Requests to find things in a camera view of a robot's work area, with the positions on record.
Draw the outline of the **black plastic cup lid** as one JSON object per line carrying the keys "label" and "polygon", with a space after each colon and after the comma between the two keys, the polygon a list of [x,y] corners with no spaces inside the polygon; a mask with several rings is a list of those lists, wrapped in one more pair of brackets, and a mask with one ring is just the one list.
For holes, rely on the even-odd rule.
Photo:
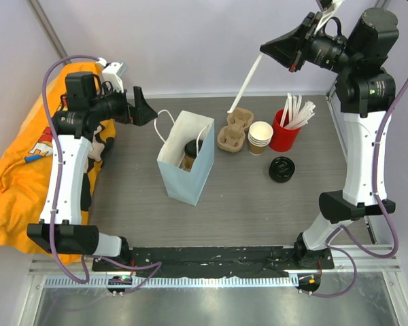
{"label": "black plastic cup lid", "polygon": [[191,140],[184,146],[184,153],[190,158],[196,158],[199,154],[203,141],[202,140]]}

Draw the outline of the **stack of paper cups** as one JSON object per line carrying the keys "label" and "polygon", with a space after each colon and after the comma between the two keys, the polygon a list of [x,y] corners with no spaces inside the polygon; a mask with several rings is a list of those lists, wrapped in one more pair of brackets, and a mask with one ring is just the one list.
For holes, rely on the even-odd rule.
{"label": "stack of paper cups", "polygon": [[254,122],[248,131],[248,149],[252,155],[261,155],[273,136],[273,127],[262,121]]}

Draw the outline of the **single brown paper cup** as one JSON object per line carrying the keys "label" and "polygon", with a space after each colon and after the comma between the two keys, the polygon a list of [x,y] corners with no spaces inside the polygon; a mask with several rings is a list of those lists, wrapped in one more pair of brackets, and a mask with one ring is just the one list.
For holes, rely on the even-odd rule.
{"label": "single brown paper cup", "polygon": [[191,170],[192,165],[194,164],[194,161],[196,159],[196,156],[189,156],[188,154],[186,154],[184,156],[184,160],[182,162],[182,167],[185,170]]}

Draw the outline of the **brown pulp cup carrier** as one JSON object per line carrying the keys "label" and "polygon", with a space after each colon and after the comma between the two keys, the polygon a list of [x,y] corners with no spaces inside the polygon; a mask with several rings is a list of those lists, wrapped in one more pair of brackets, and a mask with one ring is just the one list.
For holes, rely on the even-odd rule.
{"label": "brown pulp cup carrier", "polygon": [[190,172],[192,169],[193,163],[194,163],[194,158],[191,158],[189,156],[184,156],[180,167],[182,170],[185,170],[186,172]]}

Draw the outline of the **red straw holder cup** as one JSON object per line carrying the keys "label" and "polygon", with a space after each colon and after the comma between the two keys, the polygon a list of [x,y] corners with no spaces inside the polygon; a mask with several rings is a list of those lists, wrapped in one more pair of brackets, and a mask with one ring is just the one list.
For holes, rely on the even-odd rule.
{"label": "red straw holder cup", "polygon": [[271,138],[271,142],[269,143],[269,147],[277,152],[289,151],[292,148],[296,137],[301,130],[301,128],[293,130],[285,128],[286,122],[288,122],[288,118],[285,119],[284,125],[280,126],[283,112],[283,109],[279,110],[275,114],[272,123],[273,136]]}

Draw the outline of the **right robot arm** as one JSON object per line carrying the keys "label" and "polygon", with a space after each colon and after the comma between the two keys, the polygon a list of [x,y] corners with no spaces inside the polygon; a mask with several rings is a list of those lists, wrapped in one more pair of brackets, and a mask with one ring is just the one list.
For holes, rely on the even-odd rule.
{"label": "right robot arm", "polygon": [[371,7],[349,36],[334,37],[326,34],[327,21],[322,13],[310,13],[294,30],[260,47],[291,72],[310,62],[337,74],[336,93],[347,133],[345,185],[320,195],[319,215],[299,234],[293,258],[301,268],[326,258],[330,240],[352,222],[389,217],[396,209],[384,185],[384,143],[396,84],[383,65],[399,36],[397,17]]}

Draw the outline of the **wrapped white straws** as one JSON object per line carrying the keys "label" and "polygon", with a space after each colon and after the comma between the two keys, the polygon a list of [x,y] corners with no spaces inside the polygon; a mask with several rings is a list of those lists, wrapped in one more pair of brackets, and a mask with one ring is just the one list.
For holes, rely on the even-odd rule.
{"label": "wrapped white straws", "polygon": [[311,101],[303,102],[301,95],[287,93],[282,117],[278,118],[278,125],[287,130],[296,130],[308,124],[315,115],[316,105]]}

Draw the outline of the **stacked pulp cup carriers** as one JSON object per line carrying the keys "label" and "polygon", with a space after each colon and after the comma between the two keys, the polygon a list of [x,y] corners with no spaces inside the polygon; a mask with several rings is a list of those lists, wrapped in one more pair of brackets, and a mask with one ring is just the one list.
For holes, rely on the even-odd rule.
{"label": "stacked pulp cup carriers", "polygon": [[223,127],[217,136],[217,145],[220,149],[237,153],[246,139],[246,133],[254,121],[254,114],[240,107],[227,115],[227,125]]}

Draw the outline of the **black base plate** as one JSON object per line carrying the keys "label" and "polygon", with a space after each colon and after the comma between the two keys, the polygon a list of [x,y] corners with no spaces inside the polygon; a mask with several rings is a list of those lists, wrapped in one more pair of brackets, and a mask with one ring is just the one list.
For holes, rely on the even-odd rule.
{"label": "black base plate", "polygon": [[161,262],[159,278],[266,278],[335,267],[330,249],[308,251],[299,246],[135,247],[130,256],[135,266]]}

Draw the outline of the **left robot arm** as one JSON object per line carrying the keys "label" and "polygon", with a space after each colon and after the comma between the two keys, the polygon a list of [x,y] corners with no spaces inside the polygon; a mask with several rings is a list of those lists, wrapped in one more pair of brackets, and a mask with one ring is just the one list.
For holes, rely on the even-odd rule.
{"label": "left robot arm", "polygon": [[88,71],[65,77],[61,105],[66,110],[52,117],[56,137],[47,198],[39,222],[27,226],[27,236],[47,253],[104,256],[115,270],[123,271],[131,262],[126,238],[83,224],[81,213],[86,161],[101,122],[144,126],[157,116],[141,87],[133,87],[130,104],[119,85],[118,77]]}

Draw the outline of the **white blue paper bag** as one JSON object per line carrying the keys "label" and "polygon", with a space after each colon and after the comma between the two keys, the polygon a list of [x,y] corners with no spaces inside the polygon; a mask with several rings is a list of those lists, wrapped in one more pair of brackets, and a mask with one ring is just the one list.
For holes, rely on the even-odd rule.
{"label": "white blue paper bag", "polygon": [[197,205],[214,164],[214,119],[189,111],[174,118],[166,109],[173,125],[164,138],[154,122],[154,129],[163,142],[157,163],[168,197]]}

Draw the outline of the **single white straw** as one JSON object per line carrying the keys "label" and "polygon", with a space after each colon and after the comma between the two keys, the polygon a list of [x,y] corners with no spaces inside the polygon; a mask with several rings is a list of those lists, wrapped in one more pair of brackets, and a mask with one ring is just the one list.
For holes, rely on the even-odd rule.
{"label": "single white straw", "polygon": [[230,106],[229,110],[227,111],[227,113],[232,113],[234,112],[234,110],[236,109],[237,105],[239,104],[239,101],[241,100],[246,88],[248,87],[252,77],[254,76],[262,58],[263,58],[264,54],[260,53],[257,57],[257,59],[254,61],[251,69],[249,70],[244,82],[241,85],[240,90],[238,91],[235,100],[232,102],[232,105]]}

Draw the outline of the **orange printed shirt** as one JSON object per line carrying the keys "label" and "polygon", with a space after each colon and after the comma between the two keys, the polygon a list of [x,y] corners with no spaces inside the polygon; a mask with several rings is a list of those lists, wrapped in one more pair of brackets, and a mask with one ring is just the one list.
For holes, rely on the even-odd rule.
{"label": "orange printed shirt", "polygon": [[[62,68],[48,85],[48,107],[51,116],[60,108],[68,73],[89,71],[101,74],[95,62],[75,62]],[[101,122],[92,138],[92,151],[84,167],[81,209],[82,222],[88,224],[89,208],[98,174],[105,155],[116,137],[113,120]],[[52,135],[42,97],[32,106],[21,123],[15,140],[0,159],[0,247],[8,246],[24,254],[47,254],[27,236],[27,225],[37,223],[46,201],[52,168]]]}

